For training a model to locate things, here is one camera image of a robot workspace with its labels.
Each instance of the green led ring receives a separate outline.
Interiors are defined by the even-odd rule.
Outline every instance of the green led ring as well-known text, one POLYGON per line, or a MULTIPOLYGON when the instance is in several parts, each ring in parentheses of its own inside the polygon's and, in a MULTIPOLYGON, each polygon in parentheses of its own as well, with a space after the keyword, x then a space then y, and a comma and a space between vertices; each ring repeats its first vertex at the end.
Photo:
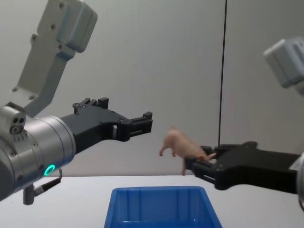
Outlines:
POLYGON ((44 175, 45 175, 45 176, 50 175, 52 172, 54 172, 55 169, 56 169, 56 166, 55 166, 55 165, 49 165, 49 166, 47 167, 47 169, 44 171, 44 175))

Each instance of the toy pig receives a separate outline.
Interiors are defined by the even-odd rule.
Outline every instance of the toy pig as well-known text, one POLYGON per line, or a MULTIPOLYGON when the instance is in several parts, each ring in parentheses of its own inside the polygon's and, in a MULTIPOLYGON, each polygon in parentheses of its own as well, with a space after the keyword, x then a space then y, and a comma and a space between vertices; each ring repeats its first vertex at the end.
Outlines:
POLYGON ((215 156, 215 154, 207 155, 201 147, 197 146, 190 138, 176 128, 171 128, 168 131, 159 155, 162 156, 163 152, 169 148, 172 149, 173 157, 178 155, 183 159, 182 175, 186 173, 185 157, 194 156, 198 159, 209 161, 215 156))

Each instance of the gray wall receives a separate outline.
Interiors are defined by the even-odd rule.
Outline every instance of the gray wall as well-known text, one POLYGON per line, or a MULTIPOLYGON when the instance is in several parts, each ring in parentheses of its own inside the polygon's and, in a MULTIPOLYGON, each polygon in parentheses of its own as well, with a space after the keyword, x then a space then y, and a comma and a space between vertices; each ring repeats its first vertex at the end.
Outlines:
MULTIPOLYGON (((17 82, 47 0, 0 1, 0 98, 17 82)), ((39 116, 64 116, 85 97, 110 98, 134 118, 154 113, 151 134, 102 142, 76 156, 65 175, 180 174, 181 160, 158 157, 171 126, 196 142, 218 142, 224 0, 87 0, 99 19, 87 50, 64 72, 39 116)), ((284 90, 262 53, 303 35, 303 1, 228 0, 221 143, 304 150, 303 99, 284 90)))
MULTIPOLYGON (((30 50, 46 0, 0 2, 0 97, 9 95, 30 50)), ((175 125, 197 142, 218 140, 223 0, 87 0, 99 15, 87 50, 71 60, 53 103, 39 116, 72 113, 72 103, 109 97, 134 118, 152 111, 151 134, 102 142, 65 175, 180 174, 181 160, 158 150, 175 125)))

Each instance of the blue plastic bin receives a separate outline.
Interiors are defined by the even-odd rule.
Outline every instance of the blue plastic bin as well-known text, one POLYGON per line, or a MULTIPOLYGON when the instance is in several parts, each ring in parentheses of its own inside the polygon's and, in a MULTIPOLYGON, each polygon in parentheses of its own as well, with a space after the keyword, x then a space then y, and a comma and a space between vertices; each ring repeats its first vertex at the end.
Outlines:
POLYGON ((112 192, 105 228, 222 228, 201 187, 120 188, 112 192))

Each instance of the white table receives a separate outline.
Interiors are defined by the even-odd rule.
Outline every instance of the white table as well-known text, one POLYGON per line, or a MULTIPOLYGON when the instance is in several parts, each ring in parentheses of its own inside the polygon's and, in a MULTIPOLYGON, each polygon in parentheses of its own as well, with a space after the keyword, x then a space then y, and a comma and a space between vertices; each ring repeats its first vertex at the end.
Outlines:
POLYGON ((0 202, 0 227, 103 228, 113 189, 172 185, 204 187, 224 228, 304 227, 304 212, 296 195, 253 186, 219 191, 193 176, 63 178, 61 184, 37 197, 34 205, 22 204, 22 192, 0 202))

